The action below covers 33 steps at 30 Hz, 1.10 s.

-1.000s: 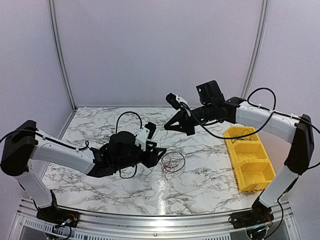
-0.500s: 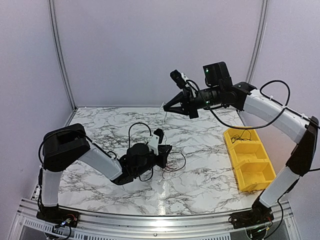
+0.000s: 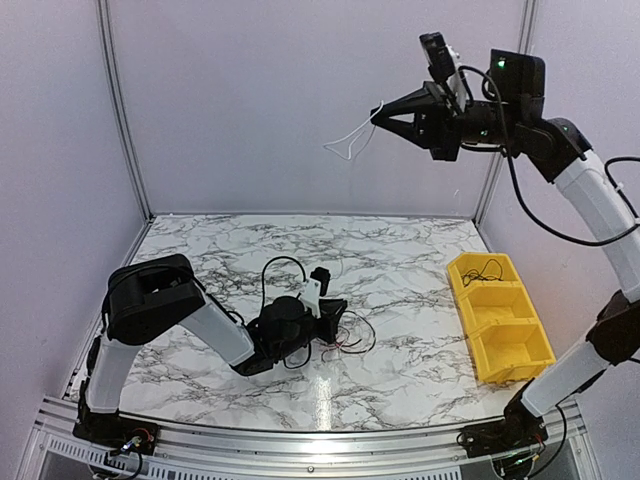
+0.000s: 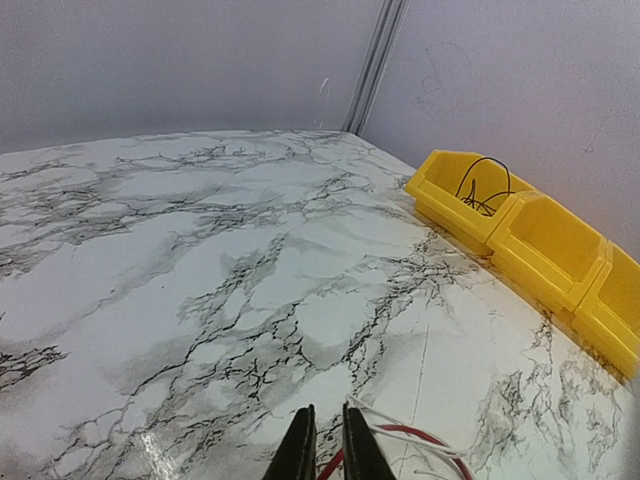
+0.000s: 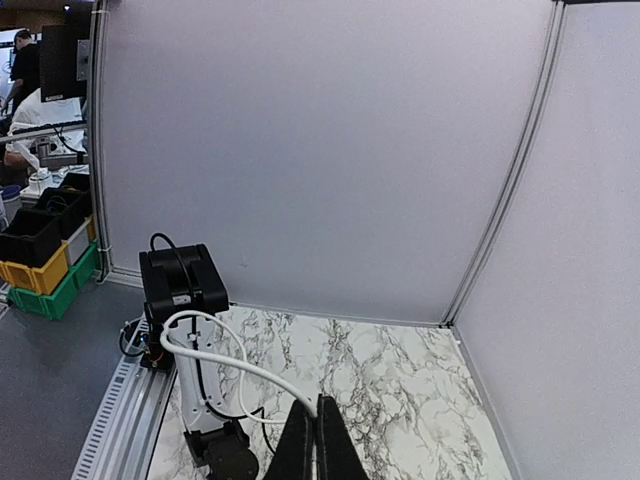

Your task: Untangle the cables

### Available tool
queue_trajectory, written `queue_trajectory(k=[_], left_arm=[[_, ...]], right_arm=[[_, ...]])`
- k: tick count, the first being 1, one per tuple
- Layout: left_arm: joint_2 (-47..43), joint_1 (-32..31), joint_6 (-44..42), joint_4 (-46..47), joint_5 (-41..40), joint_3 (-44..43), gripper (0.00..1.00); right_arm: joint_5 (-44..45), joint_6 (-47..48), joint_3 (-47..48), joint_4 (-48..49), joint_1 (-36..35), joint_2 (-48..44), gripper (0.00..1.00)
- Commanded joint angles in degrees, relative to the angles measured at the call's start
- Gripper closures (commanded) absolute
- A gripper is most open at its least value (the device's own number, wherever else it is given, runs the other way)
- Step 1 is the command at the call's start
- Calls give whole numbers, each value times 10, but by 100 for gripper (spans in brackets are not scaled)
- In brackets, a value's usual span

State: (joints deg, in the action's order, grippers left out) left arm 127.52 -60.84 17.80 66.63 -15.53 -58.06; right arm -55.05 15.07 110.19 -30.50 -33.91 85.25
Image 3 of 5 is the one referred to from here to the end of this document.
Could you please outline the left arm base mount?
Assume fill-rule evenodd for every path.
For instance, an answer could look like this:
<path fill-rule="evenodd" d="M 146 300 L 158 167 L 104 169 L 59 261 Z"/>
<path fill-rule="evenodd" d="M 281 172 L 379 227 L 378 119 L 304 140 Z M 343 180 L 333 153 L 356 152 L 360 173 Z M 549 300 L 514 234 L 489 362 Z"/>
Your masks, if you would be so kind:
<path fill-rule="evenodd" d="M 73 436 L 109 447 L 120 449 L 134 437 L 140 438 L 136 448 L 143 455 L 155 451 L 159 426 L 156 423 L 122 417 L 115 413 L 100 414 L 92 412 L 86 405 L 78 405 L 78 416 L 73 427 Z"/>

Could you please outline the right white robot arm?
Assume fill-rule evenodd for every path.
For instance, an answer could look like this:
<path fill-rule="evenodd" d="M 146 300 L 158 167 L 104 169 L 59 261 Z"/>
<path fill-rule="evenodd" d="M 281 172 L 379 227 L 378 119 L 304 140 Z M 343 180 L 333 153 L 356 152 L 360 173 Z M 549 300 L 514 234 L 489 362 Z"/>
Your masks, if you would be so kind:
<path fill-rule="evenodd" d="M 638 353 L 639 217 L 576 125 L 565 118 L 544 118 L 541 58 L 492 50 L 489 68 L 480 74 L 484 97 L 475 100 L 464 77 L 474 67 L 461 64 L 448 45 L 428 47 L 425 53 L 430 80 L 373 109 L 372 124 L 429 151 L 436 161 L 454 161 L 462 149 L 488 150 L 501 153 L 513 169 L 515 157 L 525 155 L 593 237 L 581 240 L 547 226 L 528 206 L 522 208 L 525 214 L 557 238 L 602 248 L 619 283 L 585 339 L 505 407 L 495 438 L 515 448 L 533 433 L 534 419 Z"/>

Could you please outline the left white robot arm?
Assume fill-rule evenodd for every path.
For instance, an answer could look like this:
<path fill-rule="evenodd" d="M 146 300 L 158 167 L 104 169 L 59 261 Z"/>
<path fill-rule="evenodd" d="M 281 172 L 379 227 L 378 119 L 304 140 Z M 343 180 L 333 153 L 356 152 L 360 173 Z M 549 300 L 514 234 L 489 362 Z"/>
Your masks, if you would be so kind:
<path fill-rule="evenodd" d="M 263 301 L 244 322 L 206 291 L 189 259 L 173 254 L 115 271 L 102 304 L 102 328 L 87 358 L 78 418 L 106 445 L 125 438 L 121 392 L 143 346 L 181 326 L 211 348 L 237 374 L 271 370 L 314 340 L 330 344 L 348 303 L 326 296 L 330 272 L 302 274 L 298 294 Z"/>

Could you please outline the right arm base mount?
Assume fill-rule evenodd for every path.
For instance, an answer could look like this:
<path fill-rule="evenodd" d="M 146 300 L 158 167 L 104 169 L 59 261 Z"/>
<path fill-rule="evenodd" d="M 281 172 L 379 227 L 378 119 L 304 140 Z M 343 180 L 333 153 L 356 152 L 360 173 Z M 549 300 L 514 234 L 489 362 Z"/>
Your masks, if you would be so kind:
<path fill-rule="evenodd" d="M 545 422 L 522 403 L 525 384 L 507 403 L 503 418 L 462 427 L 456 443 L 469 458 L 539 445 L 548 439 Z"/>

